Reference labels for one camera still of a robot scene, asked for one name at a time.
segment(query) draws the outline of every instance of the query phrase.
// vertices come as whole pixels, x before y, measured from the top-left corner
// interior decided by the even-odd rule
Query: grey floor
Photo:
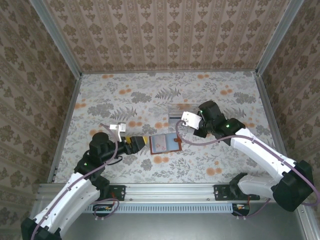
[[[260,214],[115,214],[95,220],[82,214],[63,240],[305,240],[296,212],[269,204]]]

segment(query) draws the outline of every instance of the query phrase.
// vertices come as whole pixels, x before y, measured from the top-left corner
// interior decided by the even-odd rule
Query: cable
[[[116,196],[115,196],[115,193],[114,192],[111,192],[111,197],[113,198],[113,199],[116,199]]]
[[[82,158],[84,158],[89,151],[90,151],[90,150],[85,151],[84,154],[83,154],[83,156],[82,156]]]
[[[111,166],[111,165],[115,165],[115,164],[117,164],[117,163],[120,163],[120,162],[122,161],[123,157],[122,157],[122,156],[119,156],[119,158],[120,158],[120,160],[115,161],[115,162],[113,162],[113,163],[109,163],[108,166]]]
[[[249,209],[250,209],[250,196],[248,195],[248,202],[246,203],[249,205]]]
[[[269,148],[267,148],[266,146],[264,146],[262,143],[256,141],[254,138],[252,137],[248,137],[248,136],[243,136],[243,135],[231,135],[231,136],[224,136],[224,137],[221,137],[219,139],[216,139],[216,140],[213,140],[213,141],[208,141],[208,142],[203,142],[203,143],[195,143],[195,142],[191,142],[191,141],[188,141],[186,139],[184,139],[179,131],[178,131],[178,125],[180,123],[184,123],[186,124],[185,121],[183,120],[179,120],[176,125],[175,125],[175,132],[176,132],[176,135],[178,136],[178,138],[180,138],[183,142],[187,143],[187,144],[190,144],[190,145],[194,145],[194,146],[205,146],[205,145],[209,145],[209,144],[215,144],[215,143],[218,143],[218,142],[221,142],[223,140],[226,140],[226,139],[231,139],[231,138],[240,138],[240,139],[247,139],[247,140],[250,140],[252,143],[255,143],[257,144],[259,147],[261,147],[262,149],[264,149],[265,151],[267,151],[268,153],[270,153],[273,157],[275,157],[277,160],[279,160],[282,164],[286,165],[288,168],[290,168],[292,171],[294,171],[303,181],[305,181],[309,187],[313,190],[313,192],[315,193],[316,195],[316,201],[314,203],[307,203],[307,202],[303,202],[301,203],[302,205],[305,205],[305,206],[310,206],[310,207],[314,207],[314,206],[317,206],[319,203],[320,203],[320,193],[319,191],[316,189],[316,187],[305,177],[303,176],[297,169],[295,169],[293,166],[291,166],[289,163],[287,163],[284,159],[282,159],[280,156],[278,156],[277,154],[275,154],[273,151],[271,151]]]
[[[116,207],[114,208],[114,210],[112,210],[110,213],[108,213],[107,216],[103,216],[103,217],[97,216],[97,210],[101,209],[101,208],[104,208],[105,206],[96,207],[94,212],[93,212],[93,215],[95,216],[95,220],[98,220],[98,219],[103,220],[103,219],[110,218],[115,213],[115,211],[117,211],[117,209],[119,208],[120,201],[118,199],[116,199],[116,198],[107,198],[107,199],[104,199],[104,200],[101,200],[101,201],[95,201],[93,203],[94,204],[99,204],[99,203],[106,202],[106,201],[115,201],[116,202]]]
[[[255,215],[257,215],[258,213],[260,213],[262,211],[262,209],[264,209],[265,206],[267,206],[267,204],[270,202],[270,200],[271,200],[271,198],[268,198],[267,201],[262,205],[262,207],[260,207],[260,209],[258,211],[256,211],[255,213],[252,213],[251,215],[248,215],[248,216],[243,216],[240,212],[235,211],[235,210],[233,210],[233,212],[238,214],[239,216],[237,216],[237,217],[242,218],[242,219],[252,218]]]
[[[60,200],[67,194],[67,192],[70,191],[70,189],[76,185],[79,181],[81,181],[82,179],[90,176],[91,174],[99,171],[100,169],[103,169],[105,166],[107,166],[117,155],[117,152],[118,152],[118,141],[117,141],[117,138],[115,136],[115,134],[108,128],[108,126],[100,123],[100,125],[102,127],[104,127],[105,129],[107,129],[107,131],[111,134],[111,136],[115,139],[115,149],[114,149],[114,154],[112,155],[112,157],[107,160],[103,165],[97,167],[96,169],[88,172],[87,174],[83,175],[82,177],[79,177],[77,180],[75,180],[69,187],[68,189],[66,189],[64,192],[62,192],[62,194],[58,197],[58,199],[52,204],[52,206],[49,208],[49,210],[46,212],[45,215],[43,215],[42,219],[39,221],[39,223],[35,226],[33,232],[32,232],[32,235],[31,235],[31,239],[30,240],[34,240],[35,239],[35,236],[36,236],[36,233],[39,229],[39,227],[41,226],[41,224],[48,218],[49,214],[52,212],[52,210],[55,208],[55,206],[60,202]]]

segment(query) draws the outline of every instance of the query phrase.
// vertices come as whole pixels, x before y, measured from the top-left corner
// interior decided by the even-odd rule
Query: table surface
[[[105,130],[100,123],[126,122],[126,136],[174,132],[168,109],[218,103],[227,118],[237,118],[257,137],[274,147],[265,111],[252,72],[175,72],[89,74],[82,76],[68,129],[56,183],[66,183],[92,136]],[[181,129],[193,142],[207,142]],[[147,144],[139,153],[106,167],[102,176],[112,183],[229,182],[240,172],[267,173],[252,159],[224,142],[207,146],[182,144],[182,151],[150,154]]]

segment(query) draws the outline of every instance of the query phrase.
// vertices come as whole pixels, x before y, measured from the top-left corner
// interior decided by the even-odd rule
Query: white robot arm
[[[193,134],[198,137],[205,138],[208,133],[213,134],[217,140],[234,136],[223,141],[249,156],[269,173],[270,177],[239,174],[234,178],[238,189],[233,189],[233,193],[238,191],[245,195],[274,199],[282,208],[293,212],[313,192],[310,186],[291,169],[297,170],[313,184],[312,168],[307,162],[303,160],[296,162],[278,153],[259,140],[237,119],[226,119],[215,102],[207,101],[201,104],[197,114],[184,112],[181,120],[184,121],[184,126],[195,129]],[[253,140],[236,136],[245,136]]]
[[[146,145],[147,138],[121,137],[120,132],[126,130],[124,123],[110,125],[109,129],[115,132],[117,147],[106,133],[96,133],[89,144],[89,150],[84,153],[74,173],[53,201],[34,219],[26,218],[21,223],[23,240],[61,240],[88,205],[96,200],[113,198],[114,190],[117,188],[110,186],[110,182],[100,176],[105,165],[121,161],[122,154],[137,153]],[[108,163],[113,156],[121,159]],[[122,193],[116,197],[118,200],[124,198]]]

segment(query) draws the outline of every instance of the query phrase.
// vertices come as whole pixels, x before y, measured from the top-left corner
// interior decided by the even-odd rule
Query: metal bracket
[[[118,124],[110,124],[110,130],[113,131],[114,135],[116,136],[116,140],[118,142],[122,142],[120,133],[126,132],[126,123],[125,122],[118,122]]]
[[[183,126],[189,126],[193,129],[199,129],[199,123],[202,119],[202,117],[198,116],[197,114],[194,114],[192,112],[184,111],[182,114],[181,119],[185,121],[183,123]]]
[[[214,197],[216,201],[246,201],[248,200],[248,197],[250,198],[250,201],[260,200],[260,196],[254,194],[241,194],[239,196],[235,196],[232,194],[229,184],[214,185]]]
[[[109,194],[107,198],[115,198],[119,201],[124,201],[126,197],[125,185],[110,185]]]

